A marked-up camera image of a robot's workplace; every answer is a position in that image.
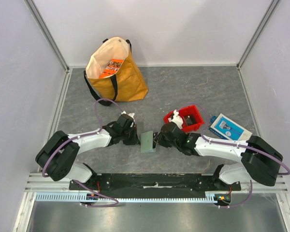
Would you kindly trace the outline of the red plastic bin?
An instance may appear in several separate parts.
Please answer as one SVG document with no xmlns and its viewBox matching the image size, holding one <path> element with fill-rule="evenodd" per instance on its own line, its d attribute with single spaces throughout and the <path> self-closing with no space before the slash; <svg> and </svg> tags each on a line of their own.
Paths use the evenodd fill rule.
<svg viewBox="0 0 290 232">
<path fill-rule="evenodd" d="M 204 124 L 204 120 L 194 104 L 170 111 L 163 121 L 165 124 L 174 122 L 185 133 L 197 131 Z"/>
</svg>

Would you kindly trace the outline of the mustard yellow tote bag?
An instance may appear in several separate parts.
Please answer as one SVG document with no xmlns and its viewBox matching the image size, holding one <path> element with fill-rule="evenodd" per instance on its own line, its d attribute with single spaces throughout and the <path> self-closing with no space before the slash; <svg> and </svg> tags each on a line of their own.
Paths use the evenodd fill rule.
<svg viewBox="0 0 290 232">
<path fill-rule="evenodd" d="M 99 79 L 111 59 L 124 62 L 116 74 Z M 102 42 L 91 55 L 83 77 L 91 96 L 103 106 L 143 100 L 148 93 L 147 84 L 133 59 L 131 42 L 118 36 Z"/>
</svg>

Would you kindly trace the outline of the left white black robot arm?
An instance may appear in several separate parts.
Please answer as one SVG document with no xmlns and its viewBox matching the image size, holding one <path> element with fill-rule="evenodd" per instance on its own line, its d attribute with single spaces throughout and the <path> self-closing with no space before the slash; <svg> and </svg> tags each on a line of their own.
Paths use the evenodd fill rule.
<svg viewBox="0 0 290 232">
<path fill-rule="evenodd" d="M 56 131 L 37 154 L 35 161 L 42 168 L 44 176 L 53 181 L 64 178 L 77 180 L 90 190 L 95 188 L 96 173 L 85 163 L 77 161 L 77 156 L 95 148 L 109 147 L 123 142 L 138 145 L 134 113 L 121 113 L 117 121 L 102 128 L 81 134 L 66 134 Z"/>
</svg>

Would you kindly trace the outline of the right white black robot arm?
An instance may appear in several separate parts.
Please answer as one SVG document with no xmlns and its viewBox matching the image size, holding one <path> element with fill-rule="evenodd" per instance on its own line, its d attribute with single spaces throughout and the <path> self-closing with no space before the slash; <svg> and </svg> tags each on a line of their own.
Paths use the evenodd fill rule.
<svg viewBox="0 0 290 232">
<path fill-rule="evenodd" d="M 258 136 L 251 136 L 246 141 L 223 140 L 201 133 L 185 133 L 174 122 L 164 124 L 153 141 L 163 147 L 175 147 L 187 156 L 233 161 L 231 165 L 222 164 L 216 168 L 211 182 L 217 190 L 249 180 L 273 187 L 283 161 L 283 156 Z"/>
</svg>

